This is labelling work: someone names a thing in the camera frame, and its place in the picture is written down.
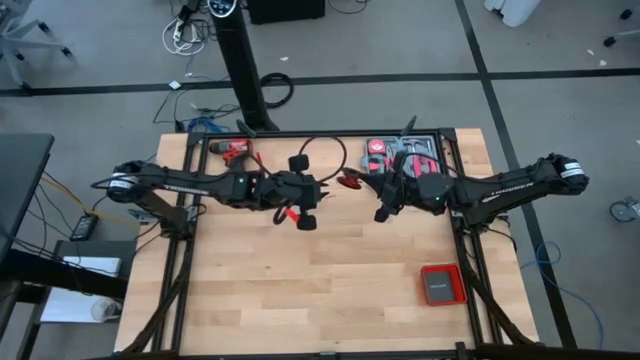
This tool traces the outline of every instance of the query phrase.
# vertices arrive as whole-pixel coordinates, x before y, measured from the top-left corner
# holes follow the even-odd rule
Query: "chair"
[[[18,71],[17,60],[24,60],[20,49],[55,48],[60,49],[65,56],[71,56],[71,51],[60,43],[22,39],[35,26],[38,26],[44,33],[50,33],[47,24],[40,20],[20,25],[31,2],[32,0],[0,0],[0,59],[2,57],[6,59],[13,80],[26,91],[31,90],[31,86],[22,79]]]
[[[620,14],[620,19],[627,20],[627,19],[629,19],[631,17],[632,14],[633,14],[633,10],[632,9],[627,9],[627,10],[623,11],[622,14]],[[618,42],[618,40],[620,40],[620,39],[633,38],[633,37],[640,37],[640,29],[631,30],[631,31],[623,31],[623,32],[615,34],[614,36],[609,36],[604,41],[604,46],[611,47],[613,44]]]

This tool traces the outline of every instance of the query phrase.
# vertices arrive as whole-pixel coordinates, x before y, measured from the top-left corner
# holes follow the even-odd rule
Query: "red tray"
[[[436,301],[429,299],[429,291],[427,284],[426,275],[429,273],[448,273],[451,278],[451,288],[453,290],[454,300],[449,301]],[[424,283],[424,290],[427,296],[427,304],[431,306],[443,306],[443,305],[454,305],[454,304],[464,304],[467,302],[467,293],[464,290],[464,286],[462,283],[462,276],[460,275],[460,270],[456,264],[447,264],[447,265],[435,265],[435,266],[425,266],[421,270],[422,282]]]

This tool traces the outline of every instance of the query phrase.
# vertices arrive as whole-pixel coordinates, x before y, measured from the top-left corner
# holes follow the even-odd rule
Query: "black box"
[[[247,0],[252,24],[317,19],[324,16],[325,0]]]

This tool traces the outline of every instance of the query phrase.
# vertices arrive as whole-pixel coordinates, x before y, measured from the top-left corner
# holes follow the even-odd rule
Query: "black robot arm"
[[[293,157],[308,167],[306,155]],[[260,171],[227,171],[220,175],[204,175],[161,167],[142,161],[127,162],[116,166],[112,176],[92,185],[107,190],[107,196],[115,202],[133,203],[160,221],[162,234],[187,239],[192,236],[194,214],[167,203],[154,190],[168,190],[193,195],[208,196],[223,205],[236,209],[264,211],[297,206],[300,230],[314,230],[315,217],[308,210],[315,209],[327,194],[321,192],[324,184],[312,175],[302,174],[305,167],[296,172],[277,173]]]
[[[434,215],[449,208],[462,215],[466,228],[479,229],[493,222],[498,214],[541,197],[578,195],[589,183],[576,160],[556,154],[485,179],[464,175],[453,178],[440,173],[411,178],[402,171],[409,155],[422,154],[398,153],[393,169],[384,174],[364,174],[350,168],[343,171],[343,183],[347,186],[359,179],[376,191],[382,202],[375,215],[378,222],[385,222],[389,215],[397,215],[405,205],[410,205]]]

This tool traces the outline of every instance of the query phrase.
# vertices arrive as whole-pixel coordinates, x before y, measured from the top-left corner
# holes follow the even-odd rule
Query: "wooden tabletop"
[[[491,175],[481,131],[457,129],[457,135],[466,173]],[[181,169],[186,139],[164,135],[157,162]],[[257,139],[254,151],[268,169],[284,170],[303,141]],[[357,168],[363,138],[343,141],[347,166]],[[306,153],[316,178],[333,172],[342,156],[331,139],[312,142]],[[219,157],[208,156],[207,173],[223,170]],[[330,195],[314,211],[318,229],[311,232],[296,230],[289,219],[274,226],[272,211],[234,210],[203,199],[208,211],[198,221],[181,355],[446,350],[457,341],[473,348],[467,307],[428,306],[419,275],[425,265],[457,263],[449,216],[407,207],[379,224],[373,221],[380,205],[372,190],[328,183]],[[176,194],[159,193],[175,203]],[[501,221],[491,227],[509,232]],[[495,233],[481,239],[496,300],[525,335],[537,339],[511,242]],[[159,239],[137,255],[116,350],[129,345],[155,310],[167,251],[168,241]],[[478,304],[489,341],[479,298]]]

